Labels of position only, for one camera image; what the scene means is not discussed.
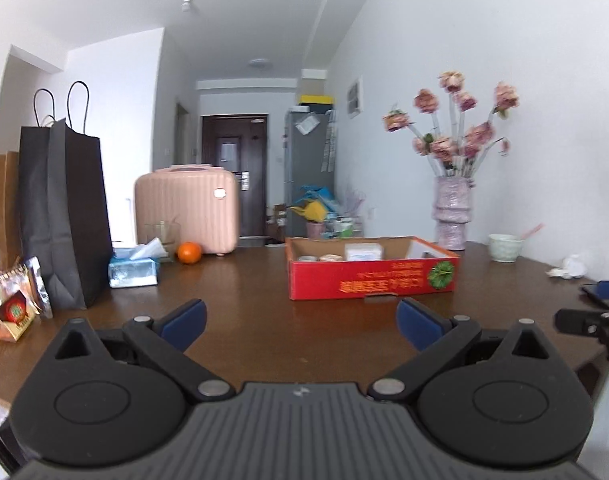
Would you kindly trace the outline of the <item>cream cube toy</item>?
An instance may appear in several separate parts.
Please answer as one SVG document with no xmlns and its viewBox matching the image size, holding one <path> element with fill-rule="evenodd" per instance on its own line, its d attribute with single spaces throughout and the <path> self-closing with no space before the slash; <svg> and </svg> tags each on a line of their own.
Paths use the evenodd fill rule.
<svg viewBox="0 0 609 480">
<path fill-rule="evenodd" d="M 318 258 L 318 261 L 322 262 L 341 262 L 344 261 L 344 258 L 340 255 L 327 254 Z"/>
</svg>

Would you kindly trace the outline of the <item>translucent cotton swab bottle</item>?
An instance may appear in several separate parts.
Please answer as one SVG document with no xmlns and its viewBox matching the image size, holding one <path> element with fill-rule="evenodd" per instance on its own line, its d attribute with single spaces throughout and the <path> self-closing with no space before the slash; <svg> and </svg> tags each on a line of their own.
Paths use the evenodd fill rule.
<svg viewBox="0 0 609 480">
<path fill-rule="evenodd" d="M 378 243 L 348 243 L 345 245 L 346 261 L 382 261 L 384 248 Z"/>
</svg>

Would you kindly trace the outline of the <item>black phone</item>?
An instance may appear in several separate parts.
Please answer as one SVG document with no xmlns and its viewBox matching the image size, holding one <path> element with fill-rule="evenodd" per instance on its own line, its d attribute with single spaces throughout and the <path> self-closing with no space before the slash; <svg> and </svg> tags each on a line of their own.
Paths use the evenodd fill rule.
<svg viewBox="0 0 609 480">
<path fill-rule="evenodd" d="M 584 284 L 580 287 L 580 290 L 591 301 L 609 310 L 609 282 Z"/>
</svg>

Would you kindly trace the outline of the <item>crumpled white tissue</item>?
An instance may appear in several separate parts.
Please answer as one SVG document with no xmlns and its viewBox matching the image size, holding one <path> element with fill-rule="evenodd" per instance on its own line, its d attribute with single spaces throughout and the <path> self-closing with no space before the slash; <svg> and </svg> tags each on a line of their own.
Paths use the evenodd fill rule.
<svg viewBox="0 0 609 480">
<path fill-rule="evenodd" d="M 579 255 L 570 255 L 562 260 L 560 266 L 548 270 L 547 276 L 562 280 L 579 280 L 585 276 L 587 271 L 587 265 Z"/>
</svg>

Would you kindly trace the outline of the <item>blue tissue pack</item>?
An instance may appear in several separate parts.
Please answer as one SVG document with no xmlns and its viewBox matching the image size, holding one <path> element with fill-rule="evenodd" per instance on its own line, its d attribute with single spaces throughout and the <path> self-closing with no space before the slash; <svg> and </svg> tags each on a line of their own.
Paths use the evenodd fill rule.
<svg viewBox="0 0 609 480">
<path fill-rule="evenodd" d="M 160 260 L 168 256 L 158 237 L 135 247 L 116 248 L 108 266 L 109 286 L 113 289 L 157 286 Z"/>
</svg>

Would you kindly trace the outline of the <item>orange fruit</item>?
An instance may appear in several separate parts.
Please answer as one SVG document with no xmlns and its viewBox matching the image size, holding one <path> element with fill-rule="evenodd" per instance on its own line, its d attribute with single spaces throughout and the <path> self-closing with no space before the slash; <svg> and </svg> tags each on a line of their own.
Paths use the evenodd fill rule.
<svg viewBox="0 0 609 480">
<path fill-rule="evenodd" d="M 184 242 L 178 245 L 175 252 L 178 262 L 193 266 L 198 263 L 202 257 L 202 249 L 199 244 L 194 242 Z"/>
</svg>

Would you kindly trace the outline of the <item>pink spoon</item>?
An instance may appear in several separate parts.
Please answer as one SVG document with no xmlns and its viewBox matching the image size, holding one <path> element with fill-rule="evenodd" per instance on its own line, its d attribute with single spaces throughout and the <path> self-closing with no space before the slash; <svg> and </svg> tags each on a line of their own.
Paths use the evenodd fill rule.
<svg viewBox="0 0 609 480">
<path fill-rule="evenodd" d="M 534 236 L 539 231 L 541 231 L 543 228 L 544 228 L 544 223 L 539 223 L 537 226 L 534 226 L 532 229 L 530 229 L 527 232 L 521 234 L 519 239 L 520 240 L 527 240 L 527 238 Z"/>
</svg>

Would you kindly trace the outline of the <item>purple ceramic vase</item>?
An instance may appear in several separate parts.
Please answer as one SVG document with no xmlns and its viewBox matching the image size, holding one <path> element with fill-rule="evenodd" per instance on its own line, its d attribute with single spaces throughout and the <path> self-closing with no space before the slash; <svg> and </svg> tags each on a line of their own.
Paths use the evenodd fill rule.
<svg viewBox="0 0 609 480">
<path fill-rule="evenodd" d="M 472 185 L 464 177 L 437 177 L 433 214 L 436 242 L 450 252 L 461 252 L 466 245 L 466 229 L 472 221 Z"/>
</svg>

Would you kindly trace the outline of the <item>red cardboard box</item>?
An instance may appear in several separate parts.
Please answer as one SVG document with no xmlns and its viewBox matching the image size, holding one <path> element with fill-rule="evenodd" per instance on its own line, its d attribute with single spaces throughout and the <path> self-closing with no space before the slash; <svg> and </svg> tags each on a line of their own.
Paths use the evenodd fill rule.
<svg viewBox="0 0 609 480">
<path fill-rule="evenodd" d="M 378 243 L 382 261 L 346 261 L 348 243 Z M 334 254 L 341 262 L 299 262 L 304 255 Z M 355 299 L 452 292 L 460 258 L 417 236 L 286 240 L 288 292 L 291 300 Z"/>
</svg>

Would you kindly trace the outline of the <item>pink small suitcase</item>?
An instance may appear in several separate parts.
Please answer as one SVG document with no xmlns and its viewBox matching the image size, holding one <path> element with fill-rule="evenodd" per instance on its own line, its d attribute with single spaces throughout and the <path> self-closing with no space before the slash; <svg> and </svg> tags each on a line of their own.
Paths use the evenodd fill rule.
<svg viewBox="0 0 609 480">
<path fill-rule="evenodd" d="M 162 168 L 134 185 L 136 239 L 161 221 L 178 223 L 180 240 L 194 242 L 205 254 L 226 255 L 239 240 L 239 186 L 230 171 L 211 165 Z"/>
</svg>

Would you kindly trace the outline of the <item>orange snack packets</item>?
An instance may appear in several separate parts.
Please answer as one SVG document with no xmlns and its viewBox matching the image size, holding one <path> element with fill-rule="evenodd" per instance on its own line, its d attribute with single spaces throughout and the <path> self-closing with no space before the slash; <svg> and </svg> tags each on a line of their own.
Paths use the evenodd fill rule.
<svg viewBox="0 0 609 480">
<path fill-rule="evenodd" d="M 52 318 L 39 259 L 0 272 L 0 340 L 17 341 L 36 318 Z"/>
</svg>

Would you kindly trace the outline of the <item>yellow blue folded items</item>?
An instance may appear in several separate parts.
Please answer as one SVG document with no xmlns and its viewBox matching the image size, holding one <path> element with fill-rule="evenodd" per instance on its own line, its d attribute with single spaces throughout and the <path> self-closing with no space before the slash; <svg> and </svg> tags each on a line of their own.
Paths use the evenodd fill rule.
<svg viewBox="0 0 609 480">
<path fill-rule="evenodd" d="M 324 223 L 341 214 L 341 204 L 327 186 L 303 185 L 303 194 L 289 210 L 306 222 Z"/>
</svg>

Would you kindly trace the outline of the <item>grey refrigerator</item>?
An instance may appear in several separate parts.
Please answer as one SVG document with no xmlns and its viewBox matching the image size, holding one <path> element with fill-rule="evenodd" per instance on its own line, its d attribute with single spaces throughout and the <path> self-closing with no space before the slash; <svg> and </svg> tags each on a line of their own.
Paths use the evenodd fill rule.
<svg viewBox="0 0 609 480">
<path fill-rule="evenodd" d="M 335 110 L 332 105 L 310 105 L 307 112 L 291 110 L 285 117 L 285 191 L 288 207 L 286 236 L 307 235 L 306 220 L 290 210 L 303 206 L 311 188 L 326 188 L 335 197 Z"/>
</svg>

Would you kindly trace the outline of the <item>yellow box on fridge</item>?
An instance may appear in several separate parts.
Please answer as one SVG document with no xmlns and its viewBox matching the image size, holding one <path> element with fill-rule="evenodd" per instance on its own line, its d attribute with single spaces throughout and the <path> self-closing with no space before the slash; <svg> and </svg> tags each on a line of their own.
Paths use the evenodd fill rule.
<svg viewBox="0 0 609 480">
<path fill-rule="evenodd" d="M 333 105 L 333 96 L 324 96 L 324 94 L 302 94 L 299 96 L 300 105 Z"/>
</svg>

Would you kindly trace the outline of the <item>white round ceiling lamp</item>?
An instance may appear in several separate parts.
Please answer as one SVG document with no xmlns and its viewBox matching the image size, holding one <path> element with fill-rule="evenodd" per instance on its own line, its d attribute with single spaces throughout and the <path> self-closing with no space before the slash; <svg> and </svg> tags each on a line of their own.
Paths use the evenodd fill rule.
<svg viewBox="0 0 609 480">
<path fill-rule="evenodd" d="M 266 70 L 272 66 L 272 63 L 267 58 L 253 58 L 248 62 L 248 66 L 255 70 Z"/>
</svg>

